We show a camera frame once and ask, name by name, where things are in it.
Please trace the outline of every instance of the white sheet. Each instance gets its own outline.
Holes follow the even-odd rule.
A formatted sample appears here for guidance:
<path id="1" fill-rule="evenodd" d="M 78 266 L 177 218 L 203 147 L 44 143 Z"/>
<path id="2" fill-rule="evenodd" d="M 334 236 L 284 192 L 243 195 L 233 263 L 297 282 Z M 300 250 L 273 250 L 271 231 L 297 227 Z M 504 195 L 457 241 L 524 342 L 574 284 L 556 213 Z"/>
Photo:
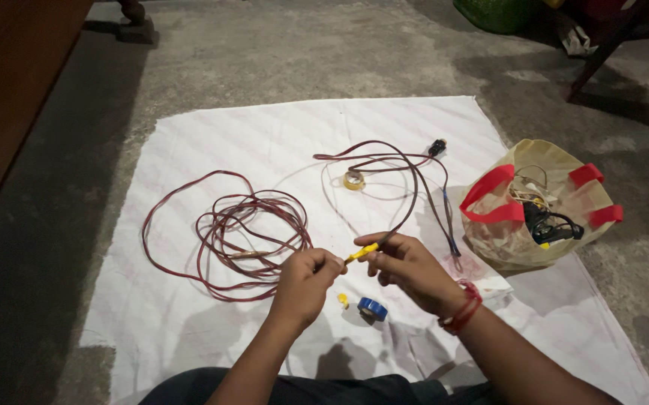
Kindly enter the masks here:
<path id="1" fill-rule="evenodd" d="M 403 172 L 376 174 L 368 177 L 364 192 L 352 192 L 339 182 L 346 163 L 327 166 L 311 156 L 368 139 L 422 152 L 436 138 L 448 142 L 442 160 L 453 199 L 506 151 L 473 97 L 320 100 L 200 110 L 159 120 L 141 150 L 80 340 L 82 346 L 116 348 L 112 402 L 134 404 L 158 382 L 190 368 L 232 365 L 271 302 L 222 303 L 202 285 L 150 265 L 139 230 L 168 191 L 215 169 L 238 171 L 255 189 L 281 189 L 299 198 L 315 246 L 346 256 L 356 250 L 354 236 L 387 230 L 403 215 L 407 198 L 402 197 L 411 178 Z M 441 186 L 441 169 L 429 164 L 423 172 L 435 190 Z M 171 268 L 193 271 L 194 220 L 215 198 L 241 191 L 241 182 L 214 177 L 172 198 L 154 218 L 149 236 L 154 256 Z M 288 235 L 271 217 L 260 216 L 253 226 Z M 455 226 L 461 235 L 458 220 Z M 401 231 L 420 238 L 441 259 L 448 254 L 421 196 Z M 254 243 L 256 249 L 265 247 Z M 221 284 L 242 279 L 217 261 L 210 275 Z M 649 377 L 575 254 L 550 269 L 507 280 L 514 293 L 497 309 L 499 316 L 578 377 L 626 404 L 649 404 Z M 378 300 L 389 309 L 386 321 L 370 326 L 355 306 L 343 311 L 338 293 L 353 302 L 363 296 Z M 468 366 L 470 360 L 432 316 L 397 288 L 367 278 L 363 264 L 353 264 L 329 290 L 322 314 L 293 345 L 281 373 L 312 378 L 399 373 L 418 381 Z M 450 383 L 462 380 L 454 375 Z"/>

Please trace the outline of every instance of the person's lap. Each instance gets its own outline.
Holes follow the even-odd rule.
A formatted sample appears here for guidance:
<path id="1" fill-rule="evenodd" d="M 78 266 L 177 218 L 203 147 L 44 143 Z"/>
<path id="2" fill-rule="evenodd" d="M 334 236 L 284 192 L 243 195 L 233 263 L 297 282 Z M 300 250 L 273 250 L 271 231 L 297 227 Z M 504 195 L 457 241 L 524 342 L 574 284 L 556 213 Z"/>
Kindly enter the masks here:
<path id="1" fill-rule="evenodd" d="M 159 384 L 140 405 L 202 405 L 217 389 L 229 369 L 203 367 L 185 371 Z M 270 405 L 279 404 L 467 404 L 502 403 L 486 382 L 448 395 L 438 381 L 408 382 L 397 374 L 367 380 L 312 380 L 279 376 Z"/>

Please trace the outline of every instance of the black plug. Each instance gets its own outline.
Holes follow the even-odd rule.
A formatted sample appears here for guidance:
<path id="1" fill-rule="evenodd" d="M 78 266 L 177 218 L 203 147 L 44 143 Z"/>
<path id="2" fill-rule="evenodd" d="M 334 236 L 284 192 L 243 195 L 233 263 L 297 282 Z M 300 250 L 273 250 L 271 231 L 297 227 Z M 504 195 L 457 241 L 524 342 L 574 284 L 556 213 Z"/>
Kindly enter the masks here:
<path id="1" fill-rule="evenodd" d="M 437 139 L 434 143 L 432 143 L 432 146 L 429 146 L 429 150 L 427 152 L 432 155 L 432 157 L 435 157 L 441 152 L 444 152 L 446 148 L 447 142 L 444 139 Z"/>

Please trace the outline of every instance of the concrete floor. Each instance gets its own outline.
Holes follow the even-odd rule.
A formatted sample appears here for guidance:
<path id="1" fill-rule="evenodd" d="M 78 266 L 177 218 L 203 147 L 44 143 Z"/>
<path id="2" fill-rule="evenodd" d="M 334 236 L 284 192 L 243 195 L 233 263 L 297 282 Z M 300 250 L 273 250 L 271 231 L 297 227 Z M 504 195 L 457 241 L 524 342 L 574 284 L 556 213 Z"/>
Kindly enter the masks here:
<path id="1" fill-rule="evenodd" d="M 116 42 L 118 5 L 95 4 L 0 191 L 0 404 L 107 402 L 114 350 L 77 340 L 156 120 L 302 99 L 474 94 L 509 145 L 594 162 L 626 218 L 580 255 L 649 371 L 649 40 L 565 104 L 582 61 L 535 30 L 481 32 L 450 0 L 144 4 L 158 46 Z"/>

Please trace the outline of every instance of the beige plastic bag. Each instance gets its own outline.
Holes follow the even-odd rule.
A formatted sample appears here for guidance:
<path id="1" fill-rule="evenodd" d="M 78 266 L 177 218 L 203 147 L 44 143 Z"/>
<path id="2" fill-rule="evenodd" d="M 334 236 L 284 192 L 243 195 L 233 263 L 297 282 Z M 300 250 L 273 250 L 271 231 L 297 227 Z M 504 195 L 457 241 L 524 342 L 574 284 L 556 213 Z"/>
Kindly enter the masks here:
<path id="1" fill-rule="evenodd" d="M 514 173 L 535 179 L 557 199 L 553 211 L 584 227 L 581 240 L 566 239 L 549 249 L 538 245 L 527 230 L 522 204 L 509 195 Z M 474 251 L 497 270 L 525 270 L 552 265 L 557 259 L 599 238 L 622 220 L 592 164 L 583 164 L 556 145 L 525 139 L 516 144 L 462 194 L 462 222 Z"/>

